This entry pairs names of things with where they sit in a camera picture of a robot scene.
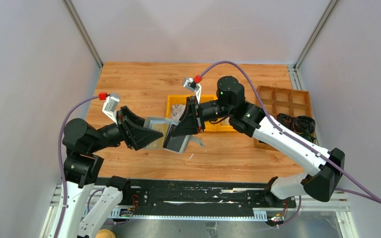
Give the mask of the gold credit card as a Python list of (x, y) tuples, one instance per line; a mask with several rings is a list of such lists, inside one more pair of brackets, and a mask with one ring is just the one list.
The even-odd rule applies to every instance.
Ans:
[(152, 130), (161, 132), (161, 133), (163, 133), (164, 136), (166, 135), (169, 127), (170, 127), (170, 125), (168, 123), (153, 123), (150, 126), (150, 128)]

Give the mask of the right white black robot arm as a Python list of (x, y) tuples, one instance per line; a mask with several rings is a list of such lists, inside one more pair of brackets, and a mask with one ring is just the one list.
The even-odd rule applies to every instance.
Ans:
[(314, 145), (279, 125), (264, 109), (246, 101), (244, 86), (232, 76), (217, 81), (216, 100), (200, 103), (200, 81), (200, 77), (184, 79), (183, 87), (194, 95), (187, 97), (179, 123), (169, 132), (171, 137), (198, 134), (205, 130), (206, 121), (228, 117), (234, 130), (274, 147), (304, 169), (295, 176), (271, 178), (260, 196), (266, 205), (276, 207), (284, 199), (299, 195), (321, 202), (330, 200), (342, 177), (332, 163), (343, 167), (343, 151)]

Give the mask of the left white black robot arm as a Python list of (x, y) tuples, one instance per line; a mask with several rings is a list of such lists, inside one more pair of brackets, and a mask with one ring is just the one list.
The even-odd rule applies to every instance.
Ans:
[(63, 127), (62, 144), (67, 158), (62, 165), (59, 220), (49, 233), (51, 238), (94, 238), (112, 210), (133, 199), (131, 181), (113, 176), (96, 204), (87, 215), (83, 214), (104, 162), (96, 155), (97, 151), (118, 147), (121, 143), (137, 151), (163, 137), (162, 132), (145, 128), (144, 119), (126, 106), (117, 112), (111, 110), (110, 115), (113, 123), (100, 129), (80, 118), (70, 120)]

